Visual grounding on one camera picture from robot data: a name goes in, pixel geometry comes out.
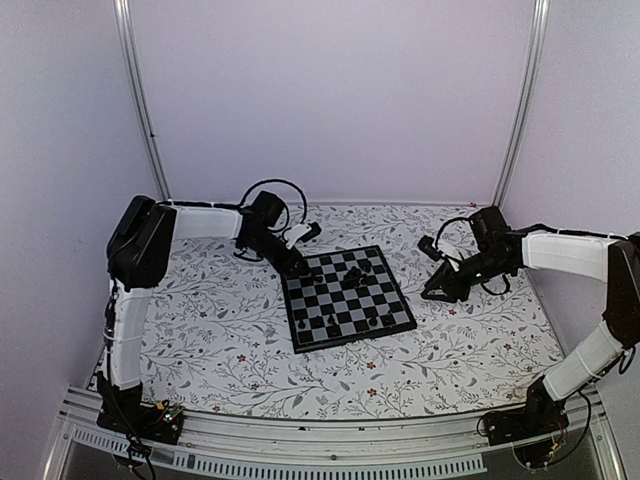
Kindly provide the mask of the black silver chess board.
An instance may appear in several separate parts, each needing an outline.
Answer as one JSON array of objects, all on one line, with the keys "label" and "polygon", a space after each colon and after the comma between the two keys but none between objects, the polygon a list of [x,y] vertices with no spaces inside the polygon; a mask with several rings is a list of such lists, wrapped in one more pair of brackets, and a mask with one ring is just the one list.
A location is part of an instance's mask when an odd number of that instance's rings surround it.
[{"label": "black silver chess board", "polygon": [[[316,254],[307,258],[310,274],[281,278],[293,351],[309,353],[345,345],[363,339],[373,339],[417,328],[416,319],[394,275],[377,245],[349,250]],[[359,260],[368,259],[372,271],[368,284],[355,289],[343,289],[341,280]],[[394,316],[395,324],[384,326],[381,317],[387,312]],[[375,327],[367,324],[367,314],[376,313]],[[327,319],[333,315],[340,326],[341,335],[329,338]],[[322,316],[324,327],[313,329],[310,320]],[[304,321],[306,328],[299,330],[297,323]]]}]

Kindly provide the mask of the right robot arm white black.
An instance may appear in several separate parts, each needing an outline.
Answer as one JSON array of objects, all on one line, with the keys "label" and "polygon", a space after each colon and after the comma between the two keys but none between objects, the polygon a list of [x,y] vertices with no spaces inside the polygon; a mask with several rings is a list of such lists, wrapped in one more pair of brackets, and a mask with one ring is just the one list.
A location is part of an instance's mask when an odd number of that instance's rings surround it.
[{"label": "right robot arm white black", "polygon": [[537,436],[564,423],[566,400],[602,378],[639,342],[639,235],[552,228],[516,229],[490,206],[466,218],[477,253],[463,256],[442,235],[423,236],[419,249],[439,262],[421,293],[430,301],[464,302],[471,289],[522,270],[535,281],[565,357],[527,389],[523,407],[491,413],[491,433]]}]

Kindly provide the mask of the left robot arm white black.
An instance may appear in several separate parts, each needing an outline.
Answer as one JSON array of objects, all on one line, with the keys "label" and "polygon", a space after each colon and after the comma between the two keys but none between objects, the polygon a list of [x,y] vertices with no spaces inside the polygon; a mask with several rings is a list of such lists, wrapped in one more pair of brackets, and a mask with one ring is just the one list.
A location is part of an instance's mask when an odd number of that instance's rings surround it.
[{"label": "left robot arm white black", "polygon": [[278,235],[274,226],[285,204],[262,192],[249,206],[212,202],[156,201],[134,197],[106,250],[110,297],[105,311],[105,364],[101,380],[118,392],[141,390],[143,327],[152,293],[164,279],[171,249],[180,240],[220,238],[255,252],[281,275],[307,270],[296,248],[321,233],[302,220]]}]

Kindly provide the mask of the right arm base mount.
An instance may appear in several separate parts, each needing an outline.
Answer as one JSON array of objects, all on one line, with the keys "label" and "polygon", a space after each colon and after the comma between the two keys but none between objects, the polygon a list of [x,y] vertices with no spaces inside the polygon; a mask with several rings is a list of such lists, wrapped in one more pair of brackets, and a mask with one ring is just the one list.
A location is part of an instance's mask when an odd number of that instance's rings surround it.
[{"label": "right arm base mount", "polygon": [[486,412],[480,418],[482,433],[491,446],[560,432],[569,426],[566,412],[552,409],[550,414],[534,415],[525,407]]}]

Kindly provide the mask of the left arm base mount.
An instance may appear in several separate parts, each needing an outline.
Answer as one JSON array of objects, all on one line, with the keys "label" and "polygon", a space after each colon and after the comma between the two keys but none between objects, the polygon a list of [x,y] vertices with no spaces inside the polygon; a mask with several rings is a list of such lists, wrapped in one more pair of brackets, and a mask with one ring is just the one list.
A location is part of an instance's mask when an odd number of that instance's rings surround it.
[{"label": "left arm base mount", "polygon": [[184,408],[168,400],[155,405],[116,405],[103,401],[97,425],[139,439],[177,445],[184,424]]}]

